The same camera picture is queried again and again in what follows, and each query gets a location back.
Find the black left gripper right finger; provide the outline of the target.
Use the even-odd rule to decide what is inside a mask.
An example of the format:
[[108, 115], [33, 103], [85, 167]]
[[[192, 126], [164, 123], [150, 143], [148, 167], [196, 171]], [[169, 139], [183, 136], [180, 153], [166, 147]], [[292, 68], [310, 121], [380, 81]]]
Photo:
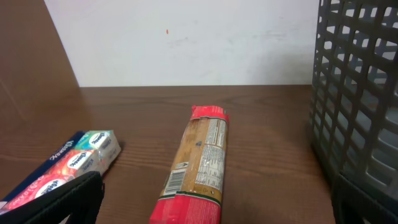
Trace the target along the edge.
[[331, 204], [336, 224], [397, 224], [397, 200], [352, 175], [336, 175]]

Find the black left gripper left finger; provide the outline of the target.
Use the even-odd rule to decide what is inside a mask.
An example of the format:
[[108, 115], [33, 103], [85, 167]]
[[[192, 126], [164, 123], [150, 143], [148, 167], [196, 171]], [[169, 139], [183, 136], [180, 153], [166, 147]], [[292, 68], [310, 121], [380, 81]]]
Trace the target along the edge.
[[1, 223], [95, 223], [104, 192], [101, 174], [90, 171], [1, 215]]

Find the Kleenex tissue multipack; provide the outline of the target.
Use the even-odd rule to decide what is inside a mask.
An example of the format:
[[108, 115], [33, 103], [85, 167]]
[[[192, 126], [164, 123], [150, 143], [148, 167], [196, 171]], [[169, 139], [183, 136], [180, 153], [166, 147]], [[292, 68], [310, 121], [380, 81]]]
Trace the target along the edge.
[[121, 152], [114, 131], [78, 131], [1, 200], [1, 214], [89, 172], [104, 174]]

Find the red spaghetti packet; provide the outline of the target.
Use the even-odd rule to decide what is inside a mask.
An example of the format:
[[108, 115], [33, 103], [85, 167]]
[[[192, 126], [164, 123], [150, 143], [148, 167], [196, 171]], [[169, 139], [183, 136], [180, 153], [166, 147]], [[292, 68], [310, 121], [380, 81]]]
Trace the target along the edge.
[[150, 223], [219, 224], [229, 116], [219, 106], [193, 106]]

